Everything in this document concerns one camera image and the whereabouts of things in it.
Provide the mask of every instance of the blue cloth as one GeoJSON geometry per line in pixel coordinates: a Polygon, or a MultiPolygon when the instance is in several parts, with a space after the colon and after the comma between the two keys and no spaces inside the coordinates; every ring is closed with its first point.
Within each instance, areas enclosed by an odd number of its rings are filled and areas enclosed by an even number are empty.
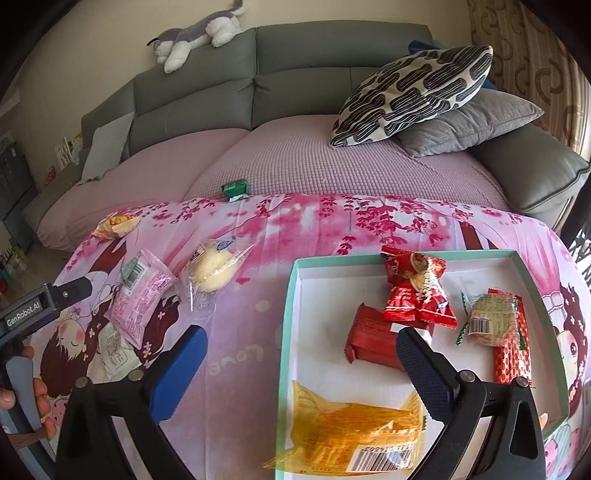
{"type": "MultiPolygon", "coordinates": [[[[423,40],[413,40],[408,44],[409,53],[417,53],[423,50],[444,50],[447,49],[443,43],[433,40],[433,43],[427,43],[423,40]]],[[[486,79],[482,84],[482,88],[488,88],[490,90],[496,90],[495,84],[489,79],[486,79]]]]}

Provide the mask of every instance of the wall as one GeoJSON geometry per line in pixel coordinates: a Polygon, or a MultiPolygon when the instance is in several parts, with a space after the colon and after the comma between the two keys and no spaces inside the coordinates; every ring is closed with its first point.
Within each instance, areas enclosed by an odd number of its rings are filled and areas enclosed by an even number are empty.
{"type": "MultiPolygon", "coordinates": [[[[82,0],[31,53],[18,82],[11,131],[40,186],[57,164],[54,147],[80,131],[80,117],[155,59],[146,42],[232,0],[82,0]]],[[[246,0],[243,29],[311,20],[427,24],[449,46],[470,44],[466,0],[246,0]]]]}

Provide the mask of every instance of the cabinet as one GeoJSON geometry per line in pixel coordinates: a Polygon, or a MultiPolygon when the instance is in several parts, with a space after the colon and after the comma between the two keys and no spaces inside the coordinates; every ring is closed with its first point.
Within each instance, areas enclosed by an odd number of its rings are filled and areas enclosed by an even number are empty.
{"type": "Polygon", "coordinates": [[[35,198],[37,190],[27,162],[16,144],[0,153],[0,222],[18,245],[27,251],[34,234],[22,217],[22,210],[35,198]]]}

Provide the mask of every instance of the red candy wrapper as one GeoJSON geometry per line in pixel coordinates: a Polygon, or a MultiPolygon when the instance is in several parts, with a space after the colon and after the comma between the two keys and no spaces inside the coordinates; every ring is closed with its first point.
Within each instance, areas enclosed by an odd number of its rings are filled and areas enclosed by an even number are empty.
{"type": "Polygon", "coordinates": [[[439,284],[447,266],[445,260],[394,247],[382,247],[382,258],[388,282],[393,287],[384,309],[386,320],[457,327],[456,317],[439,284]]]}
{"type": "Polygon", "coordinates": [[[366,360],[402,370],[396,355],[396,337],[397,332],[404,327],[415,327],[431,345],[434,327],[432,323],[390,322],[384,319],[382,310],[373,309],[362,303],[357,309],[345,345],[347,360],[349,363],[353,363],[353,360],[366,360]]]}
{"type": "MultiPolygon", "coordinates": [[[[489,288],[488,293],[506,294],[494,288],[489,288]]],[[[515,341],[495,348],[495,382],[510,384],[515,377],[525,377],[531,383],[530,339],[523,299],[517,295],[513,296],[517,300],[516,317],[521,336],[518,335],[515,341]]]]}

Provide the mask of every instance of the plush cat toy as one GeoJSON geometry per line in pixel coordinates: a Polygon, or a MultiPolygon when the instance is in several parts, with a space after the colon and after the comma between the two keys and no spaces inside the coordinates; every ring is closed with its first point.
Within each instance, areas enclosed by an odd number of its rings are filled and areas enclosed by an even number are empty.
{"type": "Polygon", "coordinates": [[[164,72],[183,66],[192,49],[211,43],[221,47],[240,33],[238,16],[246,12],[243,0],[236,0],[230,10],[215,12],[187,28],[171,28],[148,42],[156,54],[156,62],[164,63],[164,72]]]}

